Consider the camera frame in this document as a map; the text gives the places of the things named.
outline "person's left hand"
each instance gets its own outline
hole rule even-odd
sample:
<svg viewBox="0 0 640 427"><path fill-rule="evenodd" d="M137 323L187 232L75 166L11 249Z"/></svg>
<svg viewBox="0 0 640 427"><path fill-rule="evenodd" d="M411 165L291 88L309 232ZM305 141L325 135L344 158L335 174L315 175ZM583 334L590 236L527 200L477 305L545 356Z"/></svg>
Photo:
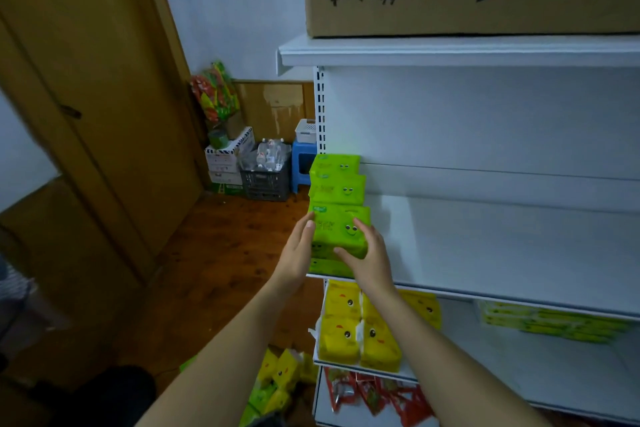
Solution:
<svg viewBox="0 0 640 427"><path fill-rule="evenodd" d="M269 279L281 294L293 294L307 275L311 262L311 242L316 231L313 219L312 211L296 223L287 244L282 249L280 261Z"/></svg>

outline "white plastic basket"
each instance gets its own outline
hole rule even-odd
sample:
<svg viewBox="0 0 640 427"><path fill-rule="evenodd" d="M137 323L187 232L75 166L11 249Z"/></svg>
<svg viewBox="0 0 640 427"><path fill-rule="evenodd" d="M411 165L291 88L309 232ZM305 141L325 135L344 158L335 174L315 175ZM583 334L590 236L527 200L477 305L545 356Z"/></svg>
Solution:
<svg viewBox="0 0 640 427"><path fill-rule="evenodd" d="M316 143L316 121L303 118L296 127L296 139L303 144Z"/></svg>

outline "hand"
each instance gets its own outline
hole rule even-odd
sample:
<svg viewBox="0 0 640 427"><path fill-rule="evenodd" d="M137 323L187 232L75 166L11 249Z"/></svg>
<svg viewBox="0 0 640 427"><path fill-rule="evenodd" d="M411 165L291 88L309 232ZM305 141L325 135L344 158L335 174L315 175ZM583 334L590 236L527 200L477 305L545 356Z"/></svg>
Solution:
<svg viewBox="0 0 640 427"><path fill-rule="evenodd" d="M358 218L354 218L353 223L367 239L367 256L363 260L357 259L344 248L334 248L333 252L353 271L356 282L369 297L396 293L385 239L373 226L368 227Z"/></svg>
<svg viewBox="0 0 640 427"><path fill-rule="evenodd" d="M311 242L316 231L313 218L312 211L298 221L282 249L278 265L269 279L269 283L280 294L289 296L304 282L311 263Z"/></svg>

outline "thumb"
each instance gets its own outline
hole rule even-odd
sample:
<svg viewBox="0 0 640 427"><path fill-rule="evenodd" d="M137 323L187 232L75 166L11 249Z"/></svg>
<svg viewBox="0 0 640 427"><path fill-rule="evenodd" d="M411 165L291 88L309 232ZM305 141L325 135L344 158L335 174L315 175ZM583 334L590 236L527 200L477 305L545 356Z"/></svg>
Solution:
<svg viewBox="0 0 640 427"><path fill-rule="evenodd" d="M351 253L347 252L344 248L334 248L333 253L335 253L338 258L343 261L345 264L349 266L349 268L355 272L356 268L360 265L360 259L354 257Z"/></svg>
<svg viewBox="0 0 640 427"><path fill-rule="evenodd" d="M316 223L313 220L307 221L305 228L302 230L302 236L300 237L300 243L296 248L302 248L303 250L309 250L311 253L311 243L314 240L314 232L316 231Z"/></svg>

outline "black plastic crate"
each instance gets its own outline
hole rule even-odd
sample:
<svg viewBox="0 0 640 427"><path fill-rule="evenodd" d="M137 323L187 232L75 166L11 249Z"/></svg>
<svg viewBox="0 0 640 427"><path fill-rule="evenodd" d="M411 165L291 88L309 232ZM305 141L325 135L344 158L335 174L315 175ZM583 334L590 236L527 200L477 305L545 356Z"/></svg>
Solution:
<svg viewBox="0 0 640 427"><path fill-rule="evenodd" d="M280 172L240 171L246 197L259 201L287 201L291 187L291 157Z"/></svg>

